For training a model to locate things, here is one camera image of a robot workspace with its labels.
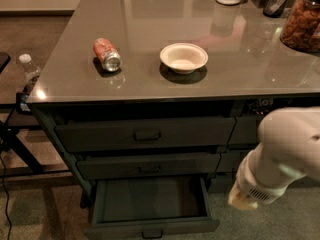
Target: gray countertop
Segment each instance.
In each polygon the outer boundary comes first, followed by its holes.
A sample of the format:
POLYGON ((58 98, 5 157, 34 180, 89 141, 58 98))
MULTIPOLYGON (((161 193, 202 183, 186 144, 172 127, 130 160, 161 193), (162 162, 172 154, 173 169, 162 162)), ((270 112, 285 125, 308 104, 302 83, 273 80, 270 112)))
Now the gray countertop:
POLYGON ((263 16, 250 0, 81 0, 28 102, 128 102, 229 99, 320 93, 319 54, 294 51, 279 37, 285 17, 263 16), (118 48, 116 74, 94 64, 99 37, 118 48), (162 48, 194 43, 205 68, 178 75, 161 64, 162 48))

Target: drawer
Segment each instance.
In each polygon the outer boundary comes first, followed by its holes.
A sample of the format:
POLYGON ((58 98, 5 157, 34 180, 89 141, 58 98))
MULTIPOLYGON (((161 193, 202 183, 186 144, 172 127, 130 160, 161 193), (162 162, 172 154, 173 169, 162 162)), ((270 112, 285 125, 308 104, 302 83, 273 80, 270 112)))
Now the drawer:
POLYGON ((237 123, 232 132, 229 145, 258 143, 258 125, 262 120, 262 116, 237 117, 236 120, 237 123))
POLYGON ((222 153, 217 172, 236 172, 247 153, 244 152, 230 152, 222 153))
POLYGON ((90 240, 213 232, 204 181, 199 177, 153 177, 99 181, 90 240))
POLYGON ((214 173, 220 155, 210 153, 88 157, 77 167, 86 180, 214 173))
POLYGON ((234 118, 189 117, 58 125, 68 152, 225 145, 234 118))

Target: glass jar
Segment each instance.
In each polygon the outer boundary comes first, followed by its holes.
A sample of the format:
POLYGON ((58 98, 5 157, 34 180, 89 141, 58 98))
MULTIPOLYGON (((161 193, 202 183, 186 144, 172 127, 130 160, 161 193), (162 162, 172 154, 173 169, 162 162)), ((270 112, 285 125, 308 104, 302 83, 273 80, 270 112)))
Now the glass jar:
POLYGON ((320 52, 320 0, 296 0, 280 39, 294 50, 320 52))

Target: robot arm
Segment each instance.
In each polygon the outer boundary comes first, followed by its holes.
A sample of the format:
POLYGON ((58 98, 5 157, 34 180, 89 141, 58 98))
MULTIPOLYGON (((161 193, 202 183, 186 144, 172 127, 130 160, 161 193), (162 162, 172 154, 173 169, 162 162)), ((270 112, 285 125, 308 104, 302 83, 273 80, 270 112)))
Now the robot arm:
POLYGON ((260 144, 241 162, 229 204, 256 209, 282 196, 293 181, 320 181, 320 107, 285 108, 261 122, 260 144))

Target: drawer handle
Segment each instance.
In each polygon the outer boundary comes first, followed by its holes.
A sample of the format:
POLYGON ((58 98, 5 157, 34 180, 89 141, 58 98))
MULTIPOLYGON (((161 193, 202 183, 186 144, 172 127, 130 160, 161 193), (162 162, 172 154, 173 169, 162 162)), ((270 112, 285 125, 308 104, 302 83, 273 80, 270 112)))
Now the drawer handle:
POLYGON ((161 132, 159 131, 138 131, 133 135, 136 142, 158 141, 161 137, 161 132))
POLYGON ((161 166, 156 166, 154 168, 151 168, 150 170, 143 170, 141 167, 138 167, 140 174, 152 174, 152 173, 160 173, 162 171, 161 166))
POLYGON ((142 238, 143 239, 160 239, 163 236, 163 230, 161 229, 159 236, 145 236, 144 232, 142 231, 142 238))

